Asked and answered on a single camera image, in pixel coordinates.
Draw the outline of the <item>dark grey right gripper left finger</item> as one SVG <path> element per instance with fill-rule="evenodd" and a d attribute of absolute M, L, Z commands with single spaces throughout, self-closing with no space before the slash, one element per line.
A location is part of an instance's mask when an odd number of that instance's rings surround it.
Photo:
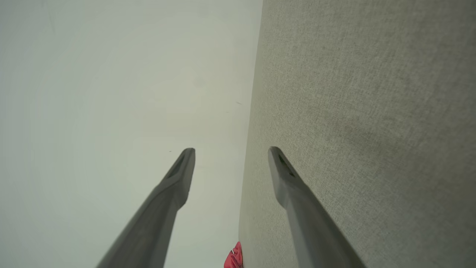
<path fill-rule="evenodd" d="M 152 190 L 97 265 L 99 268 L 162 268 L 178 210 L 185 204 L 195 167 L 186 148 Z"/>

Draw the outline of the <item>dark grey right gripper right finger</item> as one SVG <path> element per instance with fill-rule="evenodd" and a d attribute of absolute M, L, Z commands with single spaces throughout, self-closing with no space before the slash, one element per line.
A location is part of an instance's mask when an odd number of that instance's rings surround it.
<path fill-rule="evenodd" d="M 364 263 L 283 151 L 268 150 L 275 197 L 287 212 L 301 268 L 363 268 Z"/>

